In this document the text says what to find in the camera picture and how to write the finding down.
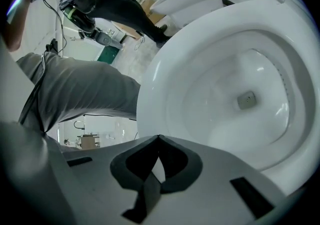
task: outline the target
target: person's leg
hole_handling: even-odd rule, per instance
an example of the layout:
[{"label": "person's leg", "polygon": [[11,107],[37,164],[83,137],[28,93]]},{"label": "person's leg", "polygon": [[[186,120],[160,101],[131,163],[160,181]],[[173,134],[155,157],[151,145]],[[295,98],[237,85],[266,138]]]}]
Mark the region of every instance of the person's leg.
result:
[{"label": "person's leg", "polygon": [[[42,73],[40,58],[30,53],[17,62],[33,83]],[[56,123],[88,113],[136,119],[139,89],[133,78],[107,63],[46,53],[46,74],[29,127],[35,128],[38,119],[40,130],[47,132]]]},{"label": "person's leg", "polygon": [[152,23],[136,0],[97,0],[96,8],[89,16],[129,26],[146,34],[156,43],[164,43],[169,39]]}]

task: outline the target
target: gray fabric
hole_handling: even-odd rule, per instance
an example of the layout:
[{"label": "gray fabric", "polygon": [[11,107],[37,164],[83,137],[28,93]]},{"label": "gray fabric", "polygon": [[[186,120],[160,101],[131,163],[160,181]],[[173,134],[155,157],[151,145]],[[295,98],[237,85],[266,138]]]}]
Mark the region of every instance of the gray fabric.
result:
[{"label": "gray fabric", "polygon": [[[25,121],[27,127],[47,132],[56,123],[84,114],[136,119],[140,85],[104,62],[82,61],[45,54],[46,73]],[[41,56],[29,53],[17,61],[35,84],[43,67]]]}]

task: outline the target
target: person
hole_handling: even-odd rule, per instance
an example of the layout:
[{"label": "person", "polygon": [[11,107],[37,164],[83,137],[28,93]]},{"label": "person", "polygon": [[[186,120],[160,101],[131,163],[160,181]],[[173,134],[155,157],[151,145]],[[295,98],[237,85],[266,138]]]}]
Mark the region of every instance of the person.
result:
[{"label": "person", "polygon": [[75,3],[90,17],[121,23],[146,34],[158,48],[170,39],[164,34],[167,26],[156,27],[136,0],[75,0]]},{"label": "person", "polygon": [[[11,52],[20,47],[30,2],[21,0],[2,32]],[[52,52],[44,58],[44,78],[24,126],[45,133],[56,123],[84,114],[136,119],[140,85],[133,78],[104,62],[61,58]],[[42,56],[28,53],[17,64],[36,84],[43,73]]]}]

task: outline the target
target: toilet seat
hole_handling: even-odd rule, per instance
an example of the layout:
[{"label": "toilet seat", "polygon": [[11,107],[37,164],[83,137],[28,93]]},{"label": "toilet seat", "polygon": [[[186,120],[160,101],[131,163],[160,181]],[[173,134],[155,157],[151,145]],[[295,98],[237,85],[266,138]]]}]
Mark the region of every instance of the toilet seat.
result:
[{"label": "toilet seat", "polygon": [[[204,74],[210,69],[210,62],[216,57],[223,58],[223,55],[206,54],[214,48],[215,53],[223,54],[227,48],[223,48],[221,40],[229,41],[235,53],[243,48],[262,53],[286,83],[290,115],[282,135],[247,152],[229,151],[260,170],[288,195],[313,174],[320,154],[320,129],[316,126],[320,122],[318,33],[307,13],[292,0],[234,4],[209,13],[178,32],[158,52],[143,77],[137,103],[139,136],[163,134],[199,142],[187,134],[189,126],[174,118],[181,113],[181,109],[175,113],[175,106],[184,100],[172,100],[181,95],[179,85],[189,81],[191,86],[191,81],[199,78],[196,72]],[[202,118],[197,114],[194,123],[200,124]]]}]

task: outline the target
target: floor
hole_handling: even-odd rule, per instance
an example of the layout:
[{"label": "floor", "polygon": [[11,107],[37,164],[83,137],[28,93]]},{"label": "floor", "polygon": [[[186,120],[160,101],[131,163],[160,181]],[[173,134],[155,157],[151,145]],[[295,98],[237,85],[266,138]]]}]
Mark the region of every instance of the floor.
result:
[{"label": "floor", "polygon": [[[173,36],[178,29],[172,22],[172,20],[166,16],[164,17],[157,26],[160,27],[166,24],[168,29],[165,34],[167,36]],[[113,63],[111,64],[114,68],[118,69],[120,73],[134,78],[139,84],[142,83],[142,77],[144,72],[147,70],[149,64],[156,56],[159,49],[156,44],[148,37],[145,37],[145,41],[141,43],[141,40],[135,40],[131,37],[127,37],[124,42],[124,49],[118,53]],[[102,124],[107,121],[108,117],[85,117],[85,123],[88,124],[89,119],[94,119],[96,124]],[[86,133],[94,133],[100,135],[100,146],[107,147],[119,143],[132,141],[139,138],[137,122],[129,120],[127,118],[112,118],[114,119],[111,123],[115,124],[114,131],[87,131]]]}]

